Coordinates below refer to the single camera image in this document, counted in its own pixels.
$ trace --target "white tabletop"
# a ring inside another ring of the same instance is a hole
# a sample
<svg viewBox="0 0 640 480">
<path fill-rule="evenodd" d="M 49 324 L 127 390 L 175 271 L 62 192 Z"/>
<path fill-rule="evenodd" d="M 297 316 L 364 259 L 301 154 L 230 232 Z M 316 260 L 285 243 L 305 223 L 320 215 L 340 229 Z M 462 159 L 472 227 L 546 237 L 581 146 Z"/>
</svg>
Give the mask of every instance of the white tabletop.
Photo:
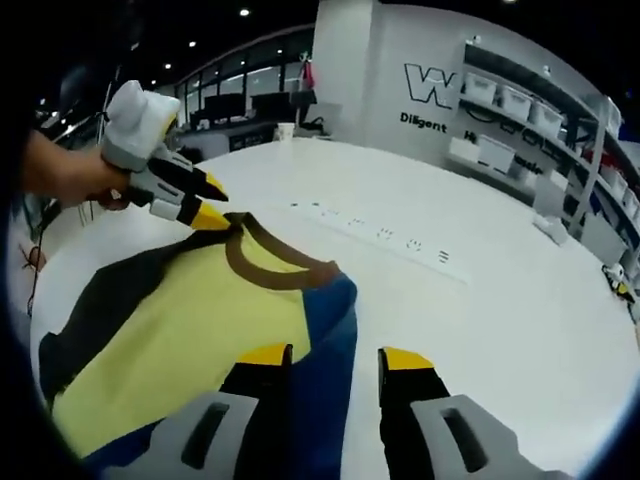
<svg viewBox="0 0 640 480">
<path fill-rule="evenodd" d="M 633 324 L 598 261 L 570 239 L 556 246 L 526 206 L 430 165 L 335 142 L 296 139 L 209 160 L 232 202 L 276 236 L 334 259 L 358 285 L 359 337 L 343 478 L 386 479 L 376 351 L 421 353 L 452 394 L 513 429 L 544 469 L 577 474 L 632 399 L 640 373 Z M 455 258 L 467 282 L 309 220 L 287 205 L 320 202 L 405 232 Z M 59 332 L 95 271 L 189 229 L 131 207 L 86 227 L 49 261 L 31 345 Z"/>
</svg>

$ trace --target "display rack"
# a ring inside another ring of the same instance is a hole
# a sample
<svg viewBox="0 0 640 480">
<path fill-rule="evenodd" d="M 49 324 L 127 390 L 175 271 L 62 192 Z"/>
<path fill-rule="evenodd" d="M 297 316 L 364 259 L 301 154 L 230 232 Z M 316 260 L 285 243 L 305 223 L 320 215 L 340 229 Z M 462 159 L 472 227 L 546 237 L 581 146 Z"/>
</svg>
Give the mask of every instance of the display rack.
<svg viewBox="0 0 640 480">
<path fill-rule="evenodd" d="M 618 228 L 618 230 L 623 228 L 630 233 L 630 237 L 635 243 L 632 246 L 632 248 L 636 249 L 635 256 L 640 256 L 640 228 L 638 228 L 634 219 L 628 215 L 622 202 L 613 195 L 609 184 L 599 174 L 602 153 L 606 150 L 619 160 L 629 183 L 640 184 L 640 172 L 635 168 L 630 156 L 624 151 L 616 136 L 606 129 L 607 122 L 605 119 L 609 114 L 607 108 L 611 108 L 609 102 L 605 101 L 606 98 L 603 97 L 600 111 L 596 112 L 582 99 L 559 85 L 552 76 L 533 71 L 513 59 L 469 41 L 465 44 L 464 64 L 519 85 L 524 90 L 531 92 L 560 110 L 567 116 L 570 123 L 577 122 L 581 127 L 594 134 L 595 146 L 590 163 L 558 138 L 550 137 L 537 126 L 506 112 L 499 106 L 478 101 L 464 94 L 460 96 L 460 105 L 463 107 L 498 116 L 535 132 L 544 140 L 546 146 L 564 159 L 571 161 L 583 174 L 587 173 L 587 180 L 579 199 L 578 208 L 570 222 L 570 233 L 575 234 L 579 231 L 580 222 L 589 207 L 589 200 L 593 190 L 598 188 L 599 191 L 605 193 L 619 214 L 621 221 L 619 225 L 614 227 Z"/>
</svg>

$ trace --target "t-shirt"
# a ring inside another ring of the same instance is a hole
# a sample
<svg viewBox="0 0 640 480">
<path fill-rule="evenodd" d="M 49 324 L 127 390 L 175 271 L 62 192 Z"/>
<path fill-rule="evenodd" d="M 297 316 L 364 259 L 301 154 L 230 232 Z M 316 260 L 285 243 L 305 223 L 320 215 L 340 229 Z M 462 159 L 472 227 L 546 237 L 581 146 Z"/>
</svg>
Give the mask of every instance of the t-shirt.
<svg viewBox="0 0 640 480">
<path fill-rule="evenodd" d="M 218 389 L 245 352 L 293 345 L 292 478 L 339 478 L 357 336 L 356 288 L 333 262 L 250 214 L 226 232 L 107 266 L 41 343 L 53 417 L 85 457 Z"/>
</svg>

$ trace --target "white wall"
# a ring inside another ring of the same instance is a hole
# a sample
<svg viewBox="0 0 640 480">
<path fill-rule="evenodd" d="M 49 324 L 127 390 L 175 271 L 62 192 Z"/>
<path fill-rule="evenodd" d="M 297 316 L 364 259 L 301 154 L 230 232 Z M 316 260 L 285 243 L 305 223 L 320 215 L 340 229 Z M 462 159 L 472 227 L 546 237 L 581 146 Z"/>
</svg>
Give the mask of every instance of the white wall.
<svg viewBox="0 0 640 480">
<path fill-rule="evenodd" d="M 474 35 L 480 35 L 487 48 L 532 70 L 542 72 L 544 65 L 550 66 L 554 79 L 576 95 L 597 92 L 546 49 L 484 20 L 370 0 L 325 0 L 314 44 L 318 99 L 343 104 L 347 141 L 443 166 L 442 153 L 454 131 L 464 42 Z M 412 100 L 405 64 L 415 65 L 410 75 L 419 76 L 422 69 L 430 80 L 425 95 L 437 86 L 439 103 L 451 109 L 438 107 L 433 98 L 429 103 Z M 451 80 L 446 87 L 444 80 Z M 403 112 L 446 125 L 446 133 L 401 123 Z"/>
</svg>

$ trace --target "dark ceiling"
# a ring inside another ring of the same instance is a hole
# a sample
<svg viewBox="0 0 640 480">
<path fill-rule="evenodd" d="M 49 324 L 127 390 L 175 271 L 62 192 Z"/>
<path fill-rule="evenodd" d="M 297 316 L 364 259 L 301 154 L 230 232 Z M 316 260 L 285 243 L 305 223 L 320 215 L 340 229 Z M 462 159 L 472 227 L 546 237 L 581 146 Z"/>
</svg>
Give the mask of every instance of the dark ceiling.
<svg viewBox="0 0 640 480">
<path fill-rule="evenodd" d="M 624 6 L 622 0 L 518 0 L 513 4 L 503 0 L 380 1 L 455 10 L 514 30 L 583 73 L 616 101 L 627 121 L 635 125 L 634 130 L 640 131 L 640 52 L 633 38 L 637 28 L 633 25 L 635 14 L 628 10 L 632 2 Z M 67 21 L 71 27 L 66 37 L 88 40 L 74 43 L 72 54 L 66 55 L 64 64 L 48 76 L 48 89 L 43 95 L 57 88 L 58 71 L 68 72 L 78 62 L 88 63 L 94 71 L 92 86 L 82 92 L 89 110 L 99 108 L 99 99 L 119 62 L 124 64 L 126 78 L 137 78 L 147 85 L 151 80 L 156 80 L 157 85 L 174 83 L 231 48 L 277 30 L 314 23 L 318 3 L 319 0 L 79 2 L 91 8 L 80 7 L 72 15 L 74 20 Z M 96 10 L 96 4 L 102 10 Z M 241 17 L 242 8 L 251 14 Z M 85 17 L 85 22 L 78 20 Z M 87 37 L 84 32 L 89 28 L 92 34 Z M 136 40 L 139 46 L 130 51 Z M 196 42 L 196 46 L 190 48 L 189 42 Z M 170 63 L 171 69 L 166 70 L 165 63 Z M 55 101 L 51 108 L 57 108 Z"/>
</svg>

